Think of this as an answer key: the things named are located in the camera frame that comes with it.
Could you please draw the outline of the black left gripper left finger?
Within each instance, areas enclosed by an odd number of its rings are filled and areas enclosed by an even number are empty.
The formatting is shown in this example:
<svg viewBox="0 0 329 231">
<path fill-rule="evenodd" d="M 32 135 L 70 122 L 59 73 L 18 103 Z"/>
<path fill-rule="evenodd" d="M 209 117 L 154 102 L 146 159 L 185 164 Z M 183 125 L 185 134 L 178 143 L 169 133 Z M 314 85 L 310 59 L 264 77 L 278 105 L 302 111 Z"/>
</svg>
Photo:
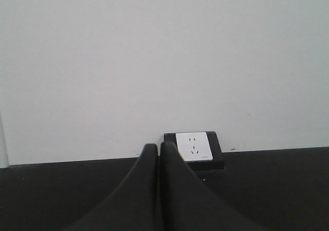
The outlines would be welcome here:
<svg viewBox="0 0 329 231">
<path fill-rule="evenodd" d="M 158 149 L 146 144 L 121 183 L 64 230 L 155 230 Z"/>
</svg>

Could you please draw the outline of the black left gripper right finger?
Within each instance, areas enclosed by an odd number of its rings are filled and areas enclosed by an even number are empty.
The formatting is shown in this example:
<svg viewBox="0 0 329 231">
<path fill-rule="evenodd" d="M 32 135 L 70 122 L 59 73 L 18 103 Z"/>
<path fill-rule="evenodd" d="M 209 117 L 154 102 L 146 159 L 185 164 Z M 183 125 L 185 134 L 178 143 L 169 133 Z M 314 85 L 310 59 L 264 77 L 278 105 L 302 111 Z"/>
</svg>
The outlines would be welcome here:
<svg viewBox="0 0 329 231">
<path fill-rule="evenodd" d="M 165 230 L 264 230 L 214 194 L 173 142 L 160 148 L 160 199 Z"/>
</svg>

